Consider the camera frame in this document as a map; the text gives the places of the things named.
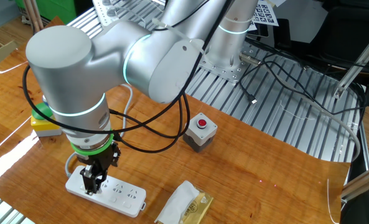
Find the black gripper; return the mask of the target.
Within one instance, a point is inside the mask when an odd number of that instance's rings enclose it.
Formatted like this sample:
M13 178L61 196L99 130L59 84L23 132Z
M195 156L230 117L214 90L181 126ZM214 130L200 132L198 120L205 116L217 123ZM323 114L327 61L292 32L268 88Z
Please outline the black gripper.
M108 168L118 166L120 155L121 151L114 141L107 144L104 151L94 155L84 156L76 153L78 160L87 165L80 171L86 194L92 195L100 190L107 178Z

